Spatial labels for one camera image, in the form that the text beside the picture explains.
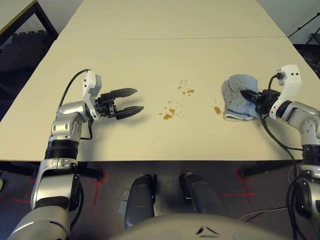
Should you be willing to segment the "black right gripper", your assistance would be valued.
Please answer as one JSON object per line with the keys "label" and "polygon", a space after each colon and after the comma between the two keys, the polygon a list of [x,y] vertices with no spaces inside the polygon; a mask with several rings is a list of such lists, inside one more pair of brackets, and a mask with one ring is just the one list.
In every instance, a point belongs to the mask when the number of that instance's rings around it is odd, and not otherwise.
{"label": "black right gripper", "polygon": [[255,111],[258,114],[269,114],[273,104],[278,100],[281,94],[272,89],[265,89],[259,93],[246,89],[241,90],[240,93],[247,101],[254,101]]}

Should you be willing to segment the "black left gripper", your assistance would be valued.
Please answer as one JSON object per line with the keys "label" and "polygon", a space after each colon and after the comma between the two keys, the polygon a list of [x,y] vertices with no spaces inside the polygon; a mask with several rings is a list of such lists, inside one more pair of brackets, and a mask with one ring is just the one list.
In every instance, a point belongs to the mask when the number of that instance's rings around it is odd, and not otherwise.
{"label": "black left gripper", "polygon": [[108,118],[116,117],[117,120],[121,120],[140,113],[144,109],[143,106],[130,106],[117,111],[115,105],[116,98],[126,98],[136,92],[136,89],[127,87],[101,94],[100,97],[95,100],[95,108],[99,116]]}

